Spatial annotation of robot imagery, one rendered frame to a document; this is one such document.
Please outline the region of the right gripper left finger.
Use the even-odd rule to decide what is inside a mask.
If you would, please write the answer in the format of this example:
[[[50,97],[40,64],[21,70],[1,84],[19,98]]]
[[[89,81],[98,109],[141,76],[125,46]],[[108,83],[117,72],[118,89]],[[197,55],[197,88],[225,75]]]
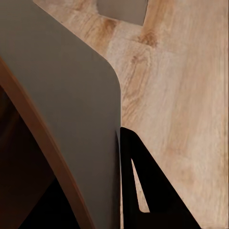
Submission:
[[[19,229],[80,229],[57,177]]]

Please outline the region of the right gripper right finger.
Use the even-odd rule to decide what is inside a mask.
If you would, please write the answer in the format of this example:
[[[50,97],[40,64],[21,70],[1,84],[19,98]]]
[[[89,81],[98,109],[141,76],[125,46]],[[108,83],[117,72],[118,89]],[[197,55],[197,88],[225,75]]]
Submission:
[[[120,127],[124,229],[201,229],[139,136]],[[139,210],[132,161],[150,213]]]

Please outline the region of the trash can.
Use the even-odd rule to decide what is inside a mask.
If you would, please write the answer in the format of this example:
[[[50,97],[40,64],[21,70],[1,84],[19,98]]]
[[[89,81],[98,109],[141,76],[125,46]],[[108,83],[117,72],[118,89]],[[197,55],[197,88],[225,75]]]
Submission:
[[[80,229],[121,229],[120,126],[111,64],[32,0],[0,0],[0,229],[56,177]]]

